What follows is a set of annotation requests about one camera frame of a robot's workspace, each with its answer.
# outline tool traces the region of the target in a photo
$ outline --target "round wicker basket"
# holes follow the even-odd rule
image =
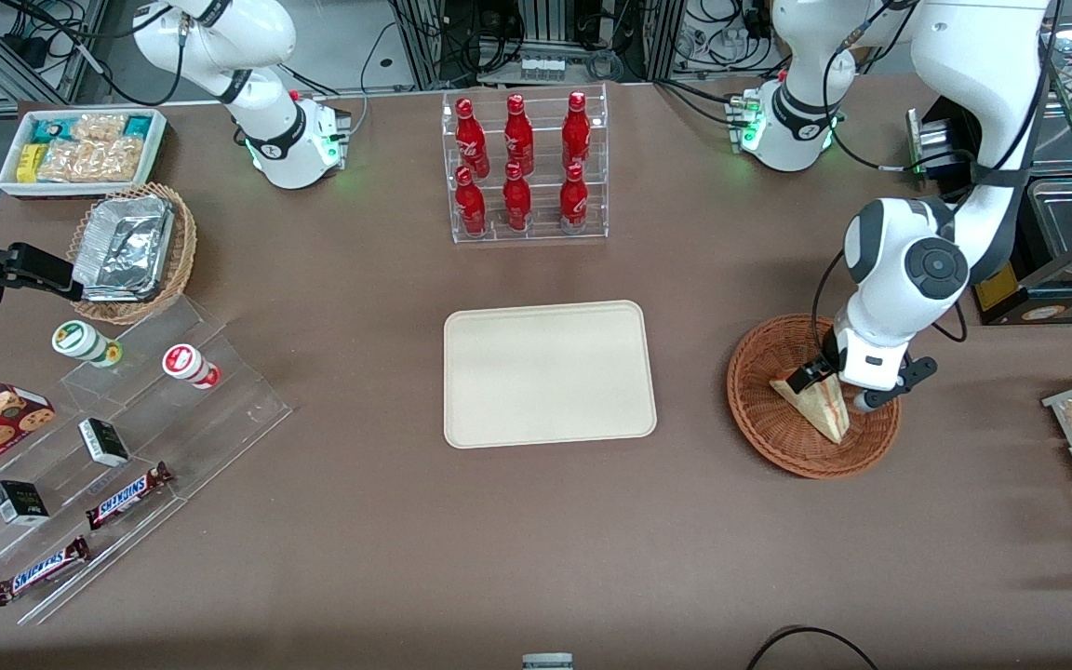
[[[167,309],[176,300],[176,296],[184,293],[188,277],[193,271],[193,254],[196,252],[196,223],[193,221],[193,212],[188,211],[181,196],[170,188],[160,185],[160,183],[145,183],[143,187],[126,188],[124,191],[119,191],[118,194],[107,195],[103,200],[137,198],[140,195],[160,195],[161,198],[166,198],[176,207],[173,236],[172,240],[167,241],[167,259],[160,293],[153,300],[146,302],[90,302],[88,300],[73,302],[73,310],[86,318],[105,321],[117,326],[130,326],[148,314],[160,313],[160,311]],[[85,235],[88,222],[89,212],[87,211],[86,215],[81,217],[81,224],[77,225],[77,232],[73,234],[72,244],[69,244],[69,251],[65,254],[69,262],[74,262],[77,258],[77,250],[81,247],[81,235]]]
[[[727,369],[727,400],[747,441],[763,455],[795,475],[833,479],[858,475],[884,457],[900,426],[898,399],[876,412],[854,407],[857,390],[843,386],[850,411],[850,430],[836,445],[817,432],[805,417],[769,383],[815,356],[808,314],[789,314],[760,323],[744,337]],[[818,334],[833,323],[818,319]]]

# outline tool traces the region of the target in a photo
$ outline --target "table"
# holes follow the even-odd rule
[[[726,669],[786,624],[881,667],[1072,667],[1072,461],[1038,402],[1072,387],[1072,327],[921,334],[941,372],[879,465],[775,468],[733,426],[730,353],[808,310],[868,199],[914,191],[837,149],[773,173],[652,86],[610,95],[610,240],[535,250],[450,242],[438,95],[375,98],[349,169],[300,192],[251,169],[221,106],[166,107],[154,175],[199,225],[190,294],[299,411],[47,624],[0,617],[0,667]],[[932,101],[864,77],[839,131],[903,160],[903,111]],[[0,244],[63,250],[85,207],[4,196]],[[824,311],[850,288],[835,272]],[[646,317],[652,436],[444,444],[448,314],[621,298]],[[0,381],[68,372],[47,338],[71,313],[10,293]],[[803,661],[855,667],[796,638],[761,667]]]

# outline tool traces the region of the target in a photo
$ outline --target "white tray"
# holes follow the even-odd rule
[[[616,441],[656,427],[643,311],[629,300],[460,311],[446,321],[446,441]]]
[[[23,152],[25,145],[31,140],[35,123],[41,122],[41,120],[68,119],[84,114],[151,117],[151,125],[148,128],[148,135],[144,138],[144,152],[139,155],[139,166],[135,169],[135,178],[131,181],[89,183],[24,183],[16,181],[18,155]],[[165,126],[165,116],[157,109],[147,109],[146,107],[85,107],[85,109],[27,111],[21,119],[18,119],[16,136],[11,140],[11,150],[8,151],[8,158],[3,161],[3,169],[0,170],[0,188],[4,194],[14,195],[16,198],[84,198],[87,195],[116,194],[124,188],[144,185],[148,181],[148,175],[151,174],[151,167],[157,162]]]

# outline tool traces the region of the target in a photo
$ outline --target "white robotic arm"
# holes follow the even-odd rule
[[[137,9],[143,25],[166,3]],[[271,65],[293,56],[297,32],[276,0],[178,0],[135,33],[157,68],[180,73],[224,103],[247,135],[255,167],[281,188],[309,187],[345,166],[349,118],[295,101]]]
[[[753,155],[786,170],[816,161],[829,134],[825,119],[852,79],[854,63],[846,46],[861,29],[857,17],[870,16],[881,5],[881,0],[775,4],[779,33],[801,49],[794,50],[783,84],[758,91],[762,119],[754,129]],[[1026,182],[1021,167],[1033,131],[1033,123],[1025,121],[1042,81],[1038,46],[1046,8],[1047,0],[893,0],[879,14],[879,20],[891,14],[889,23],[896,25],[905,13],[898,9],[913,12],[900,38],[911,38],[915,72],[935,92],[974,115],[982,145],[976,185],[955,211],[940,200],[879,199],[850,222],[843,251],[859,286],[838,311],[833,342],[825,346],[825,359],[836,362],[843,382],[876,391],[909,386],[900,369],[912,338],[950,310],[967,285],[995,274],[1012,253]],[[859,44],[879,44],[888,34],[879,27],[869,25]],[[822,105],[827,64],[824,99],[831,109]],[[799,372],[793,378],[803,377]]]

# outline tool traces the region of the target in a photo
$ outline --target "coca-cola bottle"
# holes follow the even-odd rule
[[[458,152],[462,163],[474,170],[474,177],[486,179],[490,174],[490,159],[486,158],[486,133],[482,124],[474,118],[474,103],[460,98],[455,104],[458,109]]]
[[[590,118],[586,117],[586,94],[569,93],[569,114],[561,126],[561,162],[565,169],[572,164],[586,165],[590,158]]]
[[[503,128],[507,140],[507,160],[518,162],[524,175],[536,169],[536,145],[533,140],[533,122],[524,113],[524,96],[507,96],[507,125]]]
[[[582,183],[582,164],[572,164],[565,170],[561,185],[561,229],[566,235],[577,235],[586,228],[586,198],[590,192]]]
[[[465,235],[481,237],[486,235],[486,202],[482,200],[482,191],[474,183],[474,175],[467,166],[458,166],[455,178],[458,180],[455,199],[458,202],[458,215],[461,217]]]
[[[503,203],[507,207],[507,225],[516,233],[524,233],[533,221],[533,192],[524,180],[519,163],[507,164],[507,182],[503,184]]]

